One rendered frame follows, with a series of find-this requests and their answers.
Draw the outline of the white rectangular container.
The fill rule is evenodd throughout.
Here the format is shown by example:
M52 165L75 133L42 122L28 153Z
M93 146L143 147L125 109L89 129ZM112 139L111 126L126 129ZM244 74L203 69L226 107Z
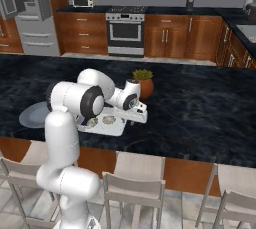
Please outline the white rectangular container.
M116 121L113 124L107 125L103 123L103 117L108 115L114 116L116 118ZM117 117L114 114L113 108L105 107L103 111L95 118L98 119L98 124L94 127L87 127L86 124L88 120L86 120L83 116L76 116L75 121L76 121L78 130L80 132L109 135L109 136L121 136L123 134L127 120Z

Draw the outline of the silver fridge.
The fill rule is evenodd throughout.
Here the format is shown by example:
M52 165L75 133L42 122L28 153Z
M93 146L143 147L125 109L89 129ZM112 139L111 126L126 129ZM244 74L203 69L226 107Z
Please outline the silver fridge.
M50 0L22 0L25 10L15 20L26 55L58 56Z

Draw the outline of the wooden base cupboards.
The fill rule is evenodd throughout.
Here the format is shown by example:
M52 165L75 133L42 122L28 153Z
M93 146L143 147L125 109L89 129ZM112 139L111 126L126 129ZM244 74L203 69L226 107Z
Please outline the wooden base cupboards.
M145 16L145 56L214 61L222 18L209 15Z
M4 20L0 15L0 53L23 53L19 32L13 18Z
M256 60L226 22L222 24L215 63L221 67L256 69Z

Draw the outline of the beige bar stool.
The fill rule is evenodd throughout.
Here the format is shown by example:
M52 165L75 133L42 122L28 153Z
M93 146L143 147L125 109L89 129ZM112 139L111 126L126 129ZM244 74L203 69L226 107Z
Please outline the beige bar stool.
M110 200L119 202L120 213L124 203L135 205L132 229L138 229L141 207L152 207L156 211L156 229L160 229L166 185L164 169L164 157L116 152L114 173L102 173L107 229L111 229Z
M36 183L36 173L39 167L46 163L48 159L47 145L42 141L31 141L30 147L20 162L1 157L0 165L4 173L0 174L0 178L8 182L14 201L18 206L18 210L24 220L26 229L32 229L33 226L44 228L53 228L57 219L53 218L57 214L59 199L57 194L49 193L51 198L51 206L44 216L44 219L36 219L28 217L22 207L21 199L23 198L21 186L39 188Z
M215 176L221 193L217 209L206 206ZM256 168L214 163L195 227L204 212L216 215L212 229L218 229L220 222L224 229L230 229L230 220L238 221L236 229L242 229L244 223L256 223Z

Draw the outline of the silver oven with hob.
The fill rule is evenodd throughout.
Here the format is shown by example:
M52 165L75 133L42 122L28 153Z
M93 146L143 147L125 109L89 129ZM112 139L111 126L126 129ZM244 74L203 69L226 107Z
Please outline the silver oven with hob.
M144 56L146 6L113 6L106 12L108 53L112 56Z

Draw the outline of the wooden drawer cabinet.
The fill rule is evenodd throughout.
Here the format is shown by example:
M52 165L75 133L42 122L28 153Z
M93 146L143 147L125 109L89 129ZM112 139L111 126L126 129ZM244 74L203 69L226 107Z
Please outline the wooden drawer cabinet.
M58 12L57 15L66 53L108 53L104 13Z

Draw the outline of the dark small appliance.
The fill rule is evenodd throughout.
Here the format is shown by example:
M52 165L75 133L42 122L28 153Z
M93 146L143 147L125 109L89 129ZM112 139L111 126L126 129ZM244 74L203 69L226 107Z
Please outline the dark small appliance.
M246 5L246 14L248 20L256 20L256 2Z

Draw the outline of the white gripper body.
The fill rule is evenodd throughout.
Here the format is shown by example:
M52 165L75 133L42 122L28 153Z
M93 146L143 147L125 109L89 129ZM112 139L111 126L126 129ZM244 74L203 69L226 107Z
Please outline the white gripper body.
M148 119L147 107L139 105L130 110L124 111L119 108L114 108L114 114L117 117L127 119L134 122L146 123Z

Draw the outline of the grey sink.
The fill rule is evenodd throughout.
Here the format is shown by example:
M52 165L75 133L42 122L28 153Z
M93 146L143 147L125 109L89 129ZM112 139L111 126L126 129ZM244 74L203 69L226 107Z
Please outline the grey sink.
M256 25L237 25L251 43L256 43Z

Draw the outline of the green plant in brown pot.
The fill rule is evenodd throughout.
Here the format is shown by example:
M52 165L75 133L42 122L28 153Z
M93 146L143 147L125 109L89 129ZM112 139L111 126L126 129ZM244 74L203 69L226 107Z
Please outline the green plant in brown pot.
M153 83L153 72L146 69L135 69L133 72L133 78L138 80L141 85L141 99L146 99L153 94L154 83Z

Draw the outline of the grey round plate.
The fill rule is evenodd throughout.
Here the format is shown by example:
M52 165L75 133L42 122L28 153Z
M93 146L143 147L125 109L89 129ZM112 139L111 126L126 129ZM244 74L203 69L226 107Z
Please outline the grey round plate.
M49 113L46 102L35 103L19 115L19 122L27 128L43 128Z

